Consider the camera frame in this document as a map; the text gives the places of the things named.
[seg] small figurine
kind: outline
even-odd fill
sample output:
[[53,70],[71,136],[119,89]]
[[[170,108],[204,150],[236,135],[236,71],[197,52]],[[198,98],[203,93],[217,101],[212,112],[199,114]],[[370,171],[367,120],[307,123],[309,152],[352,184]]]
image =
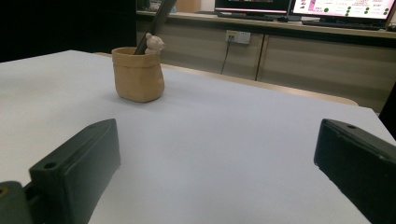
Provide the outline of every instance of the small figurine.
[[156,35],[146,33],[147,46],[146,54],[161,54],[161,50],[165,48],[165,43]]

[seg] white table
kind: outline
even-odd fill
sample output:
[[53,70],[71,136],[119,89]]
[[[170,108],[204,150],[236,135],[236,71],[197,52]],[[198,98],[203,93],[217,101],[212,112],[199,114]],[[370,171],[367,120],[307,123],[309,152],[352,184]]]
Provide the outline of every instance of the white table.
[[121,168],[90,223],[368,223],[313,163],[322,119],[395,144],[369,108],[163,69],[151,103],[121,99],[110,58],[66,51],[0,63],[0,181],[115,118]]

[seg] power cord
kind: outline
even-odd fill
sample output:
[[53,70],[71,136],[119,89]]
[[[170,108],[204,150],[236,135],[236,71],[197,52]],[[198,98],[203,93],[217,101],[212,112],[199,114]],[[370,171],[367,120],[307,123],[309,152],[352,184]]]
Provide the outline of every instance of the power cord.
[[233,35],[229,35],[228,36],[228,41],[227,41],[227,51],[225,52],[225,58],[224,58],[223,66],[221,67],[221,74],[222,74],[222,72],[224,70],[224,65],[225,65],[225,62],[227,61],[228,50],[230,49],[232,41],[233,41]]

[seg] monitor screen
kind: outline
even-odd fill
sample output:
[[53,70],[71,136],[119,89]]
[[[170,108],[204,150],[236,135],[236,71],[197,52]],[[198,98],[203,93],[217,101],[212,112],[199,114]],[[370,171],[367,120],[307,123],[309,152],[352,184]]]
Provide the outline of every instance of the monitor screen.
[[395,0],[292,0],[290,15],[386,21]]
[[215,11],[286,15],[290,0],[216,0]]

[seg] pen holder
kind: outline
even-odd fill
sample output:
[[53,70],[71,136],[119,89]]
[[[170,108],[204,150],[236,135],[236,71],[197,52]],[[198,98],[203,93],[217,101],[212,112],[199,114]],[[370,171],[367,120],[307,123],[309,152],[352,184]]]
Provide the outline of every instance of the pen holder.
[[117,94],[130,101],[145,103],[163,94],[160,55],[134,55],[136,48],[111,51]]

